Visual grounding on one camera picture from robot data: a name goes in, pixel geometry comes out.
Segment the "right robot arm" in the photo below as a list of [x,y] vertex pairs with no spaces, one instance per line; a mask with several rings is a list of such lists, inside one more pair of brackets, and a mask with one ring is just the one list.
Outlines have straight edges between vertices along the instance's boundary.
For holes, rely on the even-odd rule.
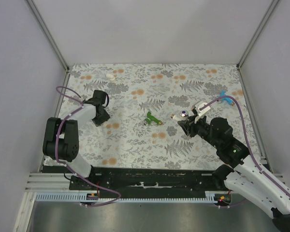
[[211,179],[215,189],[240,194],[265,212],[279,231],[290,232],[290,188],[253,159],[247,146],[234,138],[227,119],[216,117],[207,123],[190,116],[178,125],[187,136],[198,135],[217,150],[223,165]]

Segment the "white pipe elbow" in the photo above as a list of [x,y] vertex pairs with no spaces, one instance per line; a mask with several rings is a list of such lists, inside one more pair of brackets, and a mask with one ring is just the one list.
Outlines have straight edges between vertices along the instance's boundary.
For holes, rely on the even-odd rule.
[[116,77],[110,73],[106,74],[106,77],[109,79],[109,80],[115,80]]

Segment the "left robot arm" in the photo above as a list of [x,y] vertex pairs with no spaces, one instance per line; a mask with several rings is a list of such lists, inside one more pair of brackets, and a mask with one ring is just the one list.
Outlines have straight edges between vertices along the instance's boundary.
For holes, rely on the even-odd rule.
[[79,129],[92,121],[100,126],[110,119],[106,111],[109,96],[102,90],[95,90],[93,96],[64,118],[51,117],[47,120],[43,154],[65,165],[69,171],[81,176],[80,184],[85,189],[93,189],[97,178],[90,174],[92,166],[79,154]]

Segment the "white chrome faucet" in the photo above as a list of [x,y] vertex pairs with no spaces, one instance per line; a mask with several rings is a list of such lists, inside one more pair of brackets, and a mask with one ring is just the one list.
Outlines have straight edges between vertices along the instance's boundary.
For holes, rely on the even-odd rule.
[[182,110],[178,114],[172,114],[171,119],[174,121],[186,121],[189,117],[187,110]]

